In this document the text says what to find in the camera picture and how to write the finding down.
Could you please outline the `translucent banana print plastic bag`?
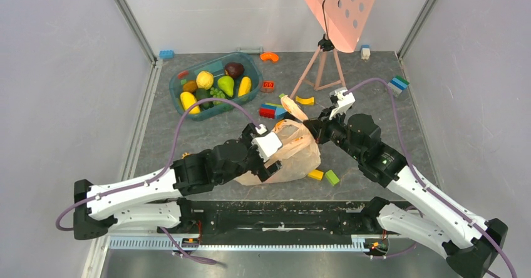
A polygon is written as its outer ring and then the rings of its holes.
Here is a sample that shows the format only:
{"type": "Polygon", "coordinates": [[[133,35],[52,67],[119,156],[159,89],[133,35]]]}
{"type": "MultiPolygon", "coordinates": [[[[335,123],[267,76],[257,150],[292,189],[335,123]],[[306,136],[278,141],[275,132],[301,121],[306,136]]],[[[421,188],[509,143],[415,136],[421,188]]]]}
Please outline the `translucent banana print plastic bag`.
{"type": "Polygon", "coordinates": [[[306,177],[321,164],[318,144],[306,126],[302,123],[308,116],[297,106],[296,102],[284,95],[281,105],[287,109],[291,119],[278,121],[272,129],[277,134],[282,147],[265,164],[272,165],[279,161],[281,168],[269,177],[265,183],[281,183],[306,177]]]}

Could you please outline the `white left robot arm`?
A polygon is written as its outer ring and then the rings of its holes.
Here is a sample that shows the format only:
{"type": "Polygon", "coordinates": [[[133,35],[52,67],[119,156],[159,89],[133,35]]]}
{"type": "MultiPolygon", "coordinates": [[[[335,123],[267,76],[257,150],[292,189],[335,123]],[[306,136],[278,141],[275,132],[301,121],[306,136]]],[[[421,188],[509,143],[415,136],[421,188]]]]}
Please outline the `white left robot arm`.
{"type": "Polygon", "coordinates": [[[265,182],[281,168],[272,157],[283,144],[264,125],[247,125],[238,139],[173,161],[167,169],[107,185],[86,179],[74,184],[73,233],[76,240],[101,237],[134,220],[135,207],[206,193],[247,172],[265,182]]]}

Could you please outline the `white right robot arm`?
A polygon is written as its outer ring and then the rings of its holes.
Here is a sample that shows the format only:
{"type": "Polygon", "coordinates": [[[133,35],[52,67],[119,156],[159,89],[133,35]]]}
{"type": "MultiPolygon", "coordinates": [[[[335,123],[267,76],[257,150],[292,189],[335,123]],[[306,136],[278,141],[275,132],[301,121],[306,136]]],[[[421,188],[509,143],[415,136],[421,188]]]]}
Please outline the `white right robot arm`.
{"type": "Polygon", "coordinates": [[[304,126],[318,144],[331,142],[357,161],[370,181],[399,195],[419,211],[415,216],[375,197],[362,209],[362,226],[403,235],[442,256],[461,277],[483,277],[502,256],[508,227],[461,206],[418,172],[407,158],[381,139],[381,129],[366,114],[332,116],[330,108],[304,126]]]}

